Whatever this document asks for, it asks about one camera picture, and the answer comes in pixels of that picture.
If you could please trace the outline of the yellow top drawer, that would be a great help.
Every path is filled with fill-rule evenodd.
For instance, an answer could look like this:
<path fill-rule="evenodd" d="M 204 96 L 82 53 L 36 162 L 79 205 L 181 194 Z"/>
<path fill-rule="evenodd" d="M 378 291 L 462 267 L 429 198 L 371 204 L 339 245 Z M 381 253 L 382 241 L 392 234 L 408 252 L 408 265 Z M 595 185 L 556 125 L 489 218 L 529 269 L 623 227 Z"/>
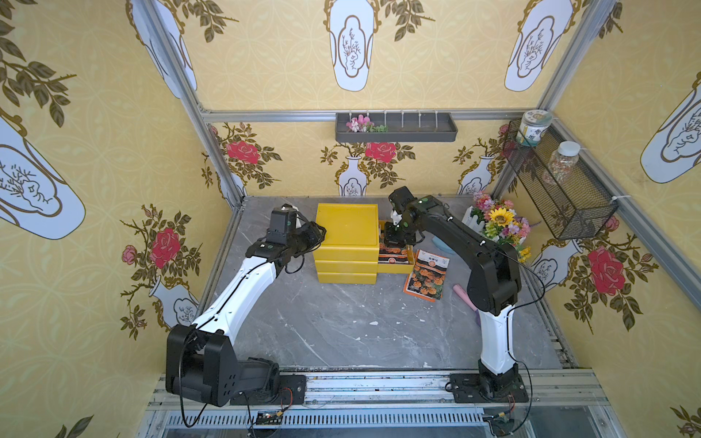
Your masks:
<path fill-rule="evenodd" d="M 412 246 L 387 246 L 384 242 L 385 221 L 379 221 L 379 274 L 410 274 L 414 269 L 414 248 Z"/>

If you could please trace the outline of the yellow plastic drawer cabinet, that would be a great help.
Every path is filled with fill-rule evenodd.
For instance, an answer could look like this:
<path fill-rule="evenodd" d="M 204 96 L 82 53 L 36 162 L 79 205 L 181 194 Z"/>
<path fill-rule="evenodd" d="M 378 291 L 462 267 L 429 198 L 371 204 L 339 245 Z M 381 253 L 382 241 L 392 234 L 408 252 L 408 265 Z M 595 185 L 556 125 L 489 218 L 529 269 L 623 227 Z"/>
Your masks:
<path fill-rule="evenodd" d="M 319 204 L 316 222 L 326 229 L 313 252 L 322 284 L 376 283 L 379 266 L 379 215 L 376 204 Z"/>

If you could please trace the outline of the marigold picture seed bag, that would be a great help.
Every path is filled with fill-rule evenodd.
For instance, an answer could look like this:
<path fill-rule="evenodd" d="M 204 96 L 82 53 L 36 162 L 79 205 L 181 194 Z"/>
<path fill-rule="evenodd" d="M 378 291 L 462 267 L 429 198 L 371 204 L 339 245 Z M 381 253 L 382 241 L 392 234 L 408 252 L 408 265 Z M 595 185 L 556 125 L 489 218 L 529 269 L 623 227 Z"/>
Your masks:
<path fill-rule="evenodd" d="M 407 277 L 403 292 L 430 302 L 441 299 L 449 259 L 419 250 L 415 255 L 414 267 Z"/>

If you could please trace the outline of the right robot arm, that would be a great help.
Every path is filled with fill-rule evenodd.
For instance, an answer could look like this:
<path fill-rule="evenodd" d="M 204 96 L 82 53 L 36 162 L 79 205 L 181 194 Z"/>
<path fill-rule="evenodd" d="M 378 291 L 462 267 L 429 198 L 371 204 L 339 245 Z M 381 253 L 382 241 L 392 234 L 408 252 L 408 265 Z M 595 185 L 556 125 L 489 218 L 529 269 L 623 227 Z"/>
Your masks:
<path fill-rule="evenodd" d="M 470 229 L 432 195 L 415 197 L 403 186 L 389 195 L 392 222 L 386 226 L 385 242 L 414 245 L 427 232 L 448 245 L 470 269 L 467 295 L 478 309 L 482 352 L 480 378 L 492 392 L 516 381 L 518 364 L 513 357 L 512 313 L 521 290 L 516 249 L 498 244 Z"/>

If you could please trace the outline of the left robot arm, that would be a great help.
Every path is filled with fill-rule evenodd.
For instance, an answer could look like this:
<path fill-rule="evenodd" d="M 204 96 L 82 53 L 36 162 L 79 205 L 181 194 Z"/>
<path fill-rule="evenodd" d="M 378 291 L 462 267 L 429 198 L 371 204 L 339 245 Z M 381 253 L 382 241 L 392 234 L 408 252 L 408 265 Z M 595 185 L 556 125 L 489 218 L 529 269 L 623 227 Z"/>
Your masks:
<path fill-rule="evenodd" d="M 165 389 L 181 399 L 222 407 L 241 393 L 277 393 L 279 365 L 237 359 L 239 330 L 263 292 L 291 259 L 304 257 L 325 240 L 314 222 L 273 220 L 265 237 L 254 242 L 233 280 L 193 323 L 178 324 L 167 337 Z"/>

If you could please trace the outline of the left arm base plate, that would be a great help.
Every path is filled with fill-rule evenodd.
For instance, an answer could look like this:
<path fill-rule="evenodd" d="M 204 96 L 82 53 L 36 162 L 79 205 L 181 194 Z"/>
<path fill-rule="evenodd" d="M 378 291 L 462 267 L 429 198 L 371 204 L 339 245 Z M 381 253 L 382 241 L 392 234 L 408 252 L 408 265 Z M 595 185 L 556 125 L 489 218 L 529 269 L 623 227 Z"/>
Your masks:
<path fill-rule="evenodd" d="M 236 395 L 229 405 L 277 405 L 286 408 L 305 403 L 307 377 L 303 374 L 280 374 L 266 389 Z"/>

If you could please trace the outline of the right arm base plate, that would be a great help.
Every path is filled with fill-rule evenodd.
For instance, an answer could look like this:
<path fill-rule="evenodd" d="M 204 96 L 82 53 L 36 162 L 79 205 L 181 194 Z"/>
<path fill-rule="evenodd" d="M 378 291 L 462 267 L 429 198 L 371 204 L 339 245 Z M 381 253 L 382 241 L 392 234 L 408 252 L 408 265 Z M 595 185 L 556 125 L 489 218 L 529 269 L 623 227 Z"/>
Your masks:
<path fill-rule="evenodd" d="M 456 403 L 527 403 L 529 392 L 517 373 L 453 373 L 445 385 Z"/>

